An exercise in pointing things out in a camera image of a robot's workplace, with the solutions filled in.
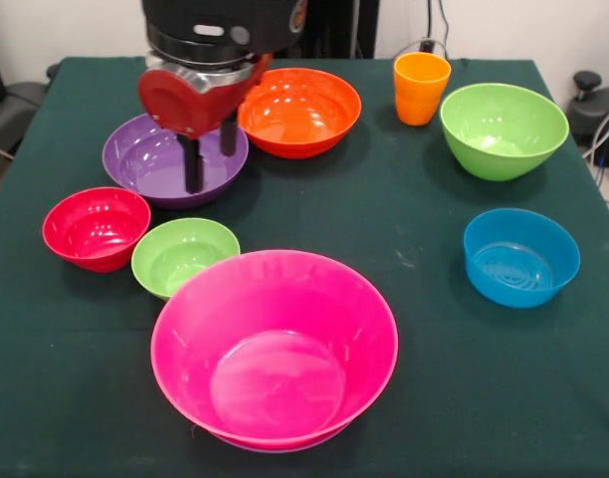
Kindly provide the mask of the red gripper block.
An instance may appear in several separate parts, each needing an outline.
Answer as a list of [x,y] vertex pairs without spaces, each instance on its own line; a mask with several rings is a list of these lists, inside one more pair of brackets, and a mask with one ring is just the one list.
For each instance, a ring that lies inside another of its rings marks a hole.
[[224,68],[199,70],[173,63],[152,52],[138,80],[145,111],[161,127],[182,134],[185,189],[198,193],[204,172],[200,140],[192,139],[220,125],[220,150],[237,150],[238,113],[235,110],[259,83],[273,60],[271,54],[248,55]]

